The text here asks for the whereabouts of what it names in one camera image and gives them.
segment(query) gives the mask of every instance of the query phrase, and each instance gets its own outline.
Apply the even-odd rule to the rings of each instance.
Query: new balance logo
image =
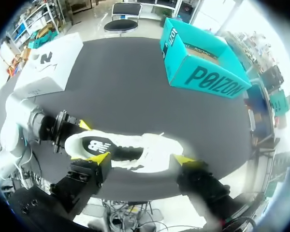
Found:
[[[99,151],[100,153],[105,153],[111,144],[102,143],[100,141],[91,140],[88,148],[93,151]]]

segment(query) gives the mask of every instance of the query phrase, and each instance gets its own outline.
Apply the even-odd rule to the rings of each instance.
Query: white box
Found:
[[[64,91],[76,58],[83,47],[78,33],[32,49],[14,92],[23,98]]]

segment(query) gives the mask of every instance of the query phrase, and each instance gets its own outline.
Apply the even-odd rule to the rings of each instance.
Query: black logo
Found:
[[[41,64],[44,64],[44,62],[50,62],[50,59],[52,58],[52,56],[53,56],[52,52],[49,52],[48,56],[47,54],[43,54],[41,56]]]
[[[167,51],[168,51],[168,44],[164,43],[163,50],[162,50],[163,60],[165,60]]]
[[[82,138],[84,149],[92,155],[100,155],[106,152],[111,152],[116,147],[111,140],[103,137],[89,136]]]
[[[200,88],[207,88],[211,91],[220,92],[233,96],[244,89],[244,87],[225,76],[219,76],[217,72],[208,73],[208,70],[202,66],[198,66],[192,75],[185,81],[185,85],[189,85],[193,80],[201,80]]]
[[[175,37],[177,34],[178,33],[177,33],[176,29],[172,28],[170,36],[169,36],[169,43],[171,44],[171,46],[173,46],[173,43],[174,43],[174,40],[175,40]]]

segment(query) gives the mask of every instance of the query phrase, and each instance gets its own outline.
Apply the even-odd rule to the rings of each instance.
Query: black table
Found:
[[[12,78],[0,91],[0,130]],[[243,165],[250,156],[248,113],[243,99],[226,99],[170,87],[159,40],[109,38],[84,42],[64,92],[32,98],[45,112],[60,111],[105,132],[162,133],[178,138],[188,157],[209,164],[218,178]],[[33,145],[43,177],[60,180],[69,169],[67,154],[54,154],[51,143]],[[32,160],[33,169],[38,165]],[[136,174],[116,168],[99,196],[113,200],[147,200],[178,195],[167,172]]]

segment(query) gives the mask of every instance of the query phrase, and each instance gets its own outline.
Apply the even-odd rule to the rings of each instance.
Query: white sneaker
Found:
[[[129,136],[89,130],[70,136],[65,142],[65,150],[73,159],[87,159],[103,154],[116,147],[143,148],[138,159],[115,161],[112,167],[120,167],[138,173],[156,173],[169,168],[170,155],[182,155],[183,148],[177,140],[162,135],[146,133],[142,136]]]

